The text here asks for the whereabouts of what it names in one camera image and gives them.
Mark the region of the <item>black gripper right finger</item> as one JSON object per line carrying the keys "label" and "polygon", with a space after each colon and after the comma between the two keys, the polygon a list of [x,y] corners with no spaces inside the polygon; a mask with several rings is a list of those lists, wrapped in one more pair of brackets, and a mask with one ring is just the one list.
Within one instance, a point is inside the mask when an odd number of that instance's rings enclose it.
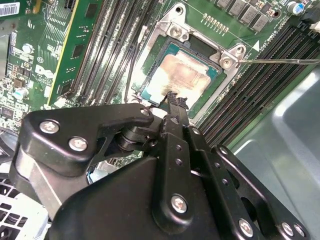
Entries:
{"label": "black gripper right finger", "polygon": [[305,226],[227,147],[209,147],[189,124],[186,99],[177,99],[178,119],[190,146],[222,240],[309,240]]}

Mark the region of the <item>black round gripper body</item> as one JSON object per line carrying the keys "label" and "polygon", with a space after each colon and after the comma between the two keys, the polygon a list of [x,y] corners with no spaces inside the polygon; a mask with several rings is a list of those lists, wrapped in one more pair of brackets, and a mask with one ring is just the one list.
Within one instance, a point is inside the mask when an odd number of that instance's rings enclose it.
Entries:
{"label": "black round gripper body", "polygon": [[180,234],[162,231],[152,216],[157,160],[145,158],[68,198],[57,211],[49,240],[231,240],[211,210],[202,180],[191,178],[195,214]]}

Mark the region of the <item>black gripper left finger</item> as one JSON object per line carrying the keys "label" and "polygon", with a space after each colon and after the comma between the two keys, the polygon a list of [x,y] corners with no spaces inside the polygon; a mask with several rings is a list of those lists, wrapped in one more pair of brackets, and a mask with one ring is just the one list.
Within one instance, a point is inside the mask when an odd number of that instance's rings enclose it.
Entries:
{"label": "black gripper left finger", "polygon": [[54,220],[75,193],[143,159],[156,159],[151,213],[165,233],[178,235],[194,217],[191,167],[177,95],[167,93],[159,118],[139,103],[34,111],[25,116],[10,174],[33,189]]}

